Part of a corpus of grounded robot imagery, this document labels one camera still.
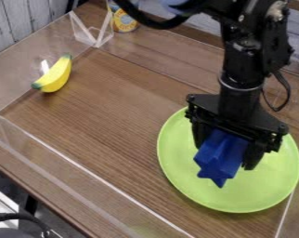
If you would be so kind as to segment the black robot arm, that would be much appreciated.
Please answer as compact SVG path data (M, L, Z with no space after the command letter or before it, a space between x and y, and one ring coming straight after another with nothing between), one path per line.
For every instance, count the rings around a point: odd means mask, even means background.
M185 117L194 145L201 147L214 130L249 141L241 166L254 169L266 152L281 147L288 126L270 114L282 108L260 102L265 79L286 80L280 69L289 64L293 48L288 37L288 0L161 0L175 15L198 13L219 23L223 60L219 92L189 94Z

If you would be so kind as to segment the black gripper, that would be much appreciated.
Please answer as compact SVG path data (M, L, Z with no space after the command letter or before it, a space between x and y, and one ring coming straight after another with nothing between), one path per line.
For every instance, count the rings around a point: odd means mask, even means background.
M277 152L289 127L272 116L260 104L250 112L235 103L219 111L219 96L211 94L187 94L187 108L183 116L191 124L194 146L198 149L214 128L227 132L250 143L242 154L245 170L253 170L268 152Z

